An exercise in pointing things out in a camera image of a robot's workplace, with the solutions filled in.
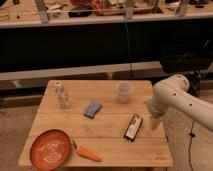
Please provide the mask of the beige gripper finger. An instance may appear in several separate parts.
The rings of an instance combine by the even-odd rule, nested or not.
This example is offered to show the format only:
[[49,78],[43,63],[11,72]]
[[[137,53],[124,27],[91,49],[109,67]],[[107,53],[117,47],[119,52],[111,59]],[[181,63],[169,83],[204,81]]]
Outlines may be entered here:
[[158,128],[158,126],[161,123],[161,119],[160,118],[155,118],[153,116],[150,117],[150,129],[151,130],[155,130]]

